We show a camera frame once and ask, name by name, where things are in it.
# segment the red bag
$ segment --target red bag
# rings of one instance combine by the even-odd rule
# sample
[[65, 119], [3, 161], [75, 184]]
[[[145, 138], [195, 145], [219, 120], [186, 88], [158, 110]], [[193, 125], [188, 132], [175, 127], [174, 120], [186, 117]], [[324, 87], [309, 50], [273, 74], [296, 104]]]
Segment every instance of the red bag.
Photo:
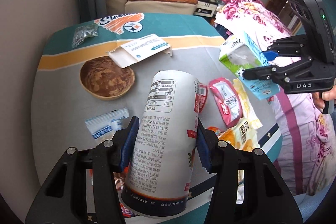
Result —
[[243, 116], [237, 91], [228, 79], [218, 78], [210, 81], [211, 89], [223, 121], [228, 128], [234, 127]]

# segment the screw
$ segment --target screw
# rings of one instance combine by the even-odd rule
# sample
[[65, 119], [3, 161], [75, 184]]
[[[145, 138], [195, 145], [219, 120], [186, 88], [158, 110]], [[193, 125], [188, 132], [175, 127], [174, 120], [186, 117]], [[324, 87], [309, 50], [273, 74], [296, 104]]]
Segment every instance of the screw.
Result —
[[263, 154], [263, 151], [262, 151], [260, 148], [256, 148], [256, 149], [254, 150], [254, 153], [255, 153], [256, 155], [258, 155], [258, 156], [261, 156], [261, 155]]
[[68, 149], [67, 149], [67, 153], [69, 154], [69, 155], [71, 155], [71, 154], [73, 154], [73, 153], [75, 153], [76, 152], [76, 148], [74, 148], [74, 147], [69, 147]]
[[111, 140], [107, 140], [107, 141], [104, 142], [105, 147], [111, 147], [112, 145], [113, 145], [113, 141], [111, 141]]
[[217, 144], [219, 147], [227, 147], [227, 143], [225, 141], [219, 141]]

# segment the yellow stripe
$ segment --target yellow stripe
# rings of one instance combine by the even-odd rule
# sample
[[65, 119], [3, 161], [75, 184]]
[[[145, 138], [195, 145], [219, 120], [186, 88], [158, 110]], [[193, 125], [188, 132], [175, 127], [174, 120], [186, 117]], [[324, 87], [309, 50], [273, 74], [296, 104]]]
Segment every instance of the yellow stripe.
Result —
[[[224, 42], [222, 37], [170, 37], [163, 38], [172, 48], [187, 48], [199, 46], [219, 46]], [[103, 44], [97, 44], [91, 47], [85, 47], [71, 52], [65, 52], [59, 55], [43, 55], [38, 66], [38, 70], [59, 69], [87, 60], [107, 55], [106, 52], [126, 43], [110, 41]]]

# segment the steelers logo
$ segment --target steelers logo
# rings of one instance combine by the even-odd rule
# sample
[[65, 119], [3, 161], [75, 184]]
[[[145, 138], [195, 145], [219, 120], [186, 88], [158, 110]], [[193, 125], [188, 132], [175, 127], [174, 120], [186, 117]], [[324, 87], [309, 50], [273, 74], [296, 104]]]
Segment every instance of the steelers logo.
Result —
[[124, 24], [124, 28], [129, 32], [140, 32], [142, 30], [142, 24], [136, 21], [130, 21]]

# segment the wooden bowl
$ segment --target wooden bowl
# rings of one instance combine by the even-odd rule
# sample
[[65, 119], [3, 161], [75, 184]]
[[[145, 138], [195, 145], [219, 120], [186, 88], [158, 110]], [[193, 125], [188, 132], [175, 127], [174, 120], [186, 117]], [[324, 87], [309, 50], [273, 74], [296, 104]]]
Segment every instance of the wooden bowl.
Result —
[[134, 71], [118, 67], [108, 56], [86, 61], [80, 71], [80, 83], [92, 96], [114, 100], [123, 96], [135, 81]]

